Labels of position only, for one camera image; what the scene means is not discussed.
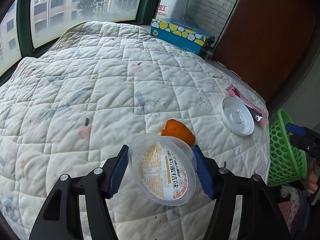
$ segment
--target glass pane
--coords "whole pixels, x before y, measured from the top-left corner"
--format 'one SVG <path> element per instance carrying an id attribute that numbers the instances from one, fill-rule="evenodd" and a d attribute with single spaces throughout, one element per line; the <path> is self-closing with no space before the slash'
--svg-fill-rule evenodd
<path id="1" fill-rule="evenodd" d="M 135 20 L 140 0 L 31 0 L 31 33 L 35 48 L 83 21 Z"/>
<path id="2" fill-rule="evenodd" d="M 236 0 L 161 0 L 157 19 L 173 18 L 216 37 L 226 24 Z"/>
<path id="3" fill-rule="evenodd" d="M 17 0 L 0 24 L 0 76 L 21 59 L 17 35 Z"/>

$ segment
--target white brick wall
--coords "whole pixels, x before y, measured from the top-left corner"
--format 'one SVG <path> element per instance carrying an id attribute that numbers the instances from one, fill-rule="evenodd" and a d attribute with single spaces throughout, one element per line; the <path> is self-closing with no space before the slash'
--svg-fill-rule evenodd
<path id="1" fill-rule="evenodd" d="M 192 0 L 189 14 L 198 27 L 219 37 L 236 0 Z"/>

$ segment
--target quilted blanket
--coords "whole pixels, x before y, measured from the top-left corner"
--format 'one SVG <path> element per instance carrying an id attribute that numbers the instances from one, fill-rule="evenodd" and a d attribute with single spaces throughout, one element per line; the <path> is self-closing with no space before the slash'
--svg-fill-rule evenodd
<path id="1" fill-rule="evenodd" d="M 0 209 L 20 239 L 61 174 L 86 175 L 142 133 L 183 122 L 204 155 L 234 174 L 267 181 L 268 125 L 241 137 L 225 126 L 220 104 L 234 84 L 266 112 L 253 91 L 199 56 L 152 38 L 138 26 L 86 22 L 66 31 L 40 58 L 24 58 L 0 88 Z M 127 169 L 107 200 L 119 239 L 202 239 L 215 202 L 199 181 L 191 200 L 162 206 L 146 197 Z M 82 228 L 90 239 L 85 201 Z M 237 199 L 230 239 L 240 222 Z"/>

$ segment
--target human hand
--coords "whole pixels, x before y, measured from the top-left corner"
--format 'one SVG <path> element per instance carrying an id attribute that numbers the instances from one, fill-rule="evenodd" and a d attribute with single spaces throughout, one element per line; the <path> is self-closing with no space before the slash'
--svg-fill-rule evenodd
<path id="1" fill-rule="evenodd" d="M 309 170 L 309 178 L 308 178 L 308 193 L 313 194 L 318 189 L 317 181 L 318 178 L 316 177 L 314 171 L 314 161 L 311 162 Z"/>

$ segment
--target tissue box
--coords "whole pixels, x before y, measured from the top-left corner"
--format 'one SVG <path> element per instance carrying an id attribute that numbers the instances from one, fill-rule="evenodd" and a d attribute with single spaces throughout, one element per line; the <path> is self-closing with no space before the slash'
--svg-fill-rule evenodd
<path id="1" fill-rule="evenodd" d="M 151 35 L 197 55 L 214 44 L 212 34 L 174 19 L 152 19 Z"/>

